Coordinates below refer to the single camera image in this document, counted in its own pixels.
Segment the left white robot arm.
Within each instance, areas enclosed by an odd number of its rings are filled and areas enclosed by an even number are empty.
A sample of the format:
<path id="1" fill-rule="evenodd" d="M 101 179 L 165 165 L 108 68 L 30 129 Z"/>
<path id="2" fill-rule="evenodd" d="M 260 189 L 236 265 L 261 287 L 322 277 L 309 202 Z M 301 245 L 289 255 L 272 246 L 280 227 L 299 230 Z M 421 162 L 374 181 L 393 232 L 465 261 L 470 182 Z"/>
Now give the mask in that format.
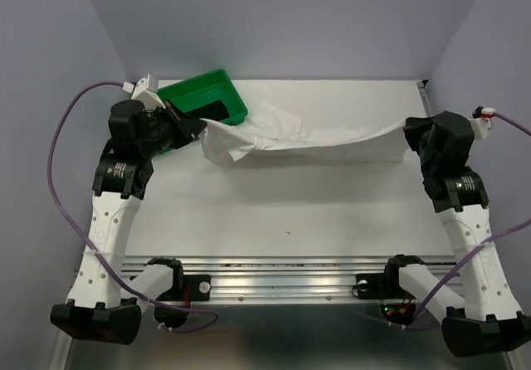
<path id="1" fill-rule="evenodd" d="M 166 148 L 190 144 L 206 121 L 184 114 L 166 100 L 153 110 L 139 100 L 110 109 L 106 142 L 92 185 L 92 220 L 76 281 L 51 322 L 79 340 L 131 344 L 148 304 L 186 291 L 180 260 L 156 257 L 128 287 L 118 270 L 129 233 L 153 175 L 153 159 Z"/>

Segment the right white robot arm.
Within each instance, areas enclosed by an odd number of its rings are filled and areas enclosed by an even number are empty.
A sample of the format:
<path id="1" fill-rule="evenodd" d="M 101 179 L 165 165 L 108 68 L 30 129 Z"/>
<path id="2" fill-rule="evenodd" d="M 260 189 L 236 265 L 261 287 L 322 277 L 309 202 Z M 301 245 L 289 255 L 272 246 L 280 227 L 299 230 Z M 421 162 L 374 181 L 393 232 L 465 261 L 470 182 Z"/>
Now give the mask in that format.
<path id="1" fill-rule="evenodd" d="M 510 352 L 530 340 L 530 317 L 509 287 L 495 246 L 498 239 L 530 222 L 494 234 L 485 184 L 467 164 L 472 144 L 487 136 L 494 118 L 530 132 L 497 110 L 483 107 L 469 118 L 444 111 L 430 118 L 408 118 L 403 126 L 456 263 L 438 279 L 420 258 L 396 255 L 386 264 L 382 286 L 390 295 L 405 292 L 419 300 L 413 316 L 429 312 L 458 358 Z"/>

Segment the white t shirt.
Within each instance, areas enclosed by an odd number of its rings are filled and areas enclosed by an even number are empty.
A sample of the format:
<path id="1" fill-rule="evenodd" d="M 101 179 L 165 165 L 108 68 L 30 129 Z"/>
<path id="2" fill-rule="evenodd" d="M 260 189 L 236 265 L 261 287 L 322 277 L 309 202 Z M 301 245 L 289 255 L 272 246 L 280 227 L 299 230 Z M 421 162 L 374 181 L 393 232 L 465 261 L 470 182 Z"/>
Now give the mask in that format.
<path id="1" fill-rule="evenodd" d="M 208 120 L 199 140 L 204 157 L 219 167 L 245 158 L 297 158 L 306 163 L 400 163 L 407 142 L 401 120 L 383 129 L 309 129 L 305 120 L 267 102 L 243 123 Z"/>

